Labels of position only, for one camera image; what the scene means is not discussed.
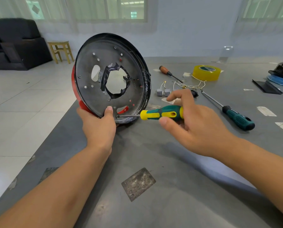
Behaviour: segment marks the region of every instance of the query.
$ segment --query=black sofa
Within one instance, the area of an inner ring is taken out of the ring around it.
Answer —
[[[0,19],[0,70],[29,70],[52,61],[35,21]]]

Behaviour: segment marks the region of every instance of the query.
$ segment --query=tile floor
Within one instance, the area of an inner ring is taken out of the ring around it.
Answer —
[[[0,70],[0,196],[76,100],[73,65]]]

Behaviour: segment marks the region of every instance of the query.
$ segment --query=gray work table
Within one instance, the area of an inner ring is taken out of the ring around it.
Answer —
[[[171,77],[153,71],[166,66],[186,84],[197,85],[191,77],[182,78],[201,63],[151,63],[147,61],[152,82],[149,103],[166,106],[155,90]],[[200,91],[197,104],[214,109],[227,128],[268,151],[283,157],[283,94],[265,94],[251,80],[263,80],[275,64],[214,64],[225,70],[218,81],[207,82],[204,91],[223,105],[245,114],[255,129],[244,132],[227,119],[220,107]],[[0,214],[33,189],[47,168],[61,166],[86,145],[82,122],[75,102],[35,153],[36,159],[22,169],[17,185],[0,198]],[[265,106],[277,117],[264,116],[257,106]],[[121,183],[146,168],[156,183],[130,201]],[[283,214],[248,181],[220,162],[190,153],[157,121],[138,120],[120,126],[113,151],[91,192],[75,227],[283,227]]]

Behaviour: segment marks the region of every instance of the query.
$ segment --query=wall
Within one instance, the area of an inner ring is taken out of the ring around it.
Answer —
[[[89,37],[101,32],[123,36],[144,57],[218,56],[225,45],[234,46],[234,56],[282,54],[278,43],[283,41],[283,35],[233,35],[241,3],[149,0],[148,23],[79,24],[78,34],[46,33],[44,37],[48,41],[69,40],[75,56]]]

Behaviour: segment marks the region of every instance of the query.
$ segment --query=green handled screwdriver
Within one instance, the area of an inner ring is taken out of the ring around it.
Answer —
[[[160,109],[142,110],[138,115],[117,115],[116,118],[140,117],[142,120],[158,120],[161,117],[168,117],[174,121],[184,119],[183,108],[179,105],[169,105]]]
[[[204,91],[201,91],[202,94],[206,95],[216,103],[218,103],[222,107],[223,113],[225,113],[234,123],[240,127],[242,130],[248,131],[248,130],[253,130],[255,128],[254,122],[247,118],[244,115],[239,114],[238,112],[234,111],[231,109],[230,106],[226,105],[223,106],[221,103],[219,103],[217,100],[214,98],[210,97],[208,94],[206,94]]]

